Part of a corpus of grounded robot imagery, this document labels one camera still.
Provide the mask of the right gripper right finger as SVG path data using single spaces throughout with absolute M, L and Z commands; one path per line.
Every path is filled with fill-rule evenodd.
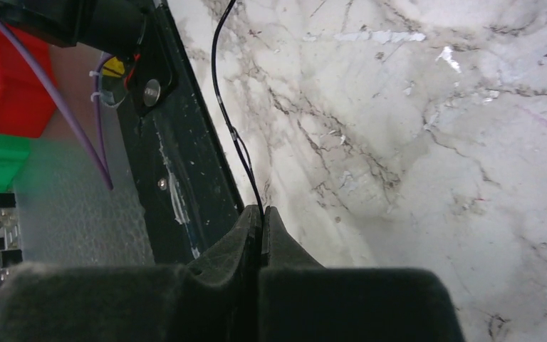
M 463 341 L 447 288 L 411 268 L 326 268 L 264 217 L 259 272 L 260 341 Z

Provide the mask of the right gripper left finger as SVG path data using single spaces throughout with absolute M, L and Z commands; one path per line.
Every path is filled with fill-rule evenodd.
M 0 288 L 0 341 L 256 341 L 261 212 L 188 264 L 15 266 Z

